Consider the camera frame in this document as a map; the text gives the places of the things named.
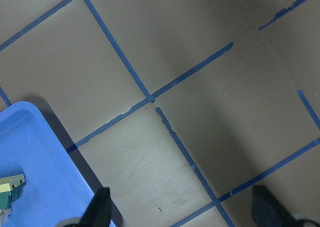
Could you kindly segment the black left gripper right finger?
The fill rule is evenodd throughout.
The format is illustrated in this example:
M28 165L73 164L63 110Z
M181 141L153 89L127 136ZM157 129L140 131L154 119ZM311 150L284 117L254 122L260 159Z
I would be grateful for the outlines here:
M264 185L253 186L251 215L257 227L290 227L295 224L295 218Z

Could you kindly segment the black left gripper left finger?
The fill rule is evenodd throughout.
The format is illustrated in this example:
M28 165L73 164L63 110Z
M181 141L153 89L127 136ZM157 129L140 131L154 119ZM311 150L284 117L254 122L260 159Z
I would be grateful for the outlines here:
M112 218L109 187L101 187L94 194L79 221L80 227L109 227Z

